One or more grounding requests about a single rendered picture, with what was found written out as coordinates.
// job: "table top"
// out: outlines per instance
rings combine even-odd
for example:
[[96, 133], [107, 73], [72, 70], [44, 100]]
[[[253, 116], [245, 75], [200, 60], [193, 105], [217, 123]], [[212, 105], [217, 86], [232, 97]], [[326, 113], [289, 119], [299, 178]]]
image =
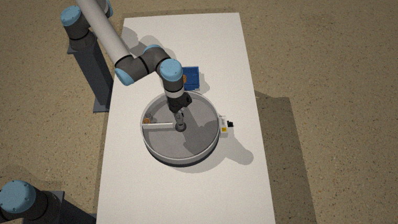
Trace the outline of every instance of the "table top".
[[144, 109], [164, 93], [159, 76], [130, 86], [115, 79], [97, 223], [275, 223], [239, 14], [126, 18], [122, 39], [135, 57], [157, 44], [183, 67], [198, 66], [197, 92], [234, 127], [203, 162], [164, 165], [140, 132]]

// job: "blue container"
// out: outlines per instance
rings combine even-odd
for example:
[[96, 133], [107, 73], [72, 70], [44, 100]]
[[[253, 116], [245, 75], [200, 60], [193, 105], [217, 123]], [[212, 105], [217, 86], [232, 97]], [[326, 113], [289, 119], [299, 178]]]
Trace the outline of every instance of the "blue container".
[[199, 88], [199, 67], [183, 67], [182, 74], [186, 76], [186, 83], [184, 83], [186, 91]]

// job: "blue joint cap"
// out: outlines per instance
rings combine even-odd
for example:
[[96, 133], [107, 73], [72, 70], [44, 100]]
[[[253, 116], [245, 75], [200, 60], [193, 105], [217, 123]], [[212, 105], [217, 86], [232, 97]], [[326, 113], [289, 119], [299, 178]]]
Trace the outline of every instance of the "blue joint cap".
[[125, 86], [131, 85], [134, 83], [134, 80], [131, 78], [131, 76], [128, 75], [122, 69], [115, 69], [115, 74], [117, 75], [117, 77], [119, 78], [121, 83], [123, 83], [123, 85], [125, 85]]
[[147, 47], [144, 49], [143, 53], [145, 53], [145, 51], [148, 50], [149, 48], [162, 48], [162, 47], [159, 46], [159, 45], [157, 45], [157, 44], [151, 44], [151, 45], [147, 46]]
[[109, 0], [106, 0], [106, 2], [108, 2], [108, 6], [109, 6], [109, 11], [110, 11], [110, 15], [109, 17], [111, 17], [113, 15], [113, 10], [112, 10], [112, 6], [110, 5]]
[[80, 17], [81, 13], [82, 13], [82, 11], [76, 5], [72, 5], [66, 9], [64, 9], [61, 13], [62, 25], [67, 27], [67, 26], [74, 24]]
[[169, 82], [176, 82], [182, 77], [182, 66], [176, 59], [166, 59], [160, 64], [160, 74]]
[[0, 192], [0, 206], [9, 213], [24, 212], [33, 205], [35, 200], [35, 188], [25, 181], [10, 181]]

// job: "orange object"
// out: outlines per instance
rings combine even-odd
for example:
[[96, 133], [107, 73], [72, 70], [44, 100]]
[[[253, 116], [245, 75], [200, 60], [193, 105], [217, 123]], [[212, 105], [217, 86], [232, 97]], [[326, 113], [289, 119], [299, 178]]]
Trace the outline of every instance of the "orange object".
[[143, 124], [149, 124], [149, 123], [151, 123], [151, 120], [149, 120], [149, 118], [145, 118], [145, 119], [142, 121], [142, 123], [143, 123]]

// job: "concrete floor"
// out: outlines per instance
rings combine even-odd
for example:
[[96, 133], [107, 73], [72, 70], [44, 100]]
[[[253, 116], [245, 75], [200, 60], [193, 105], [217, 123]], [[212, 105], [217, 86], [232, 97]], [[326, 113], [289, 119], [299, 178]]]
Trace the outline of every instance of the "concrete floor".
[[[397, 1], [111, 4], [119, 34], [127, 17], [240, 13], [277, 223], [398, 223]], [[70, 5], [2, 1], [0, 186], [96, 213], [108, 115], [67, 54]]]

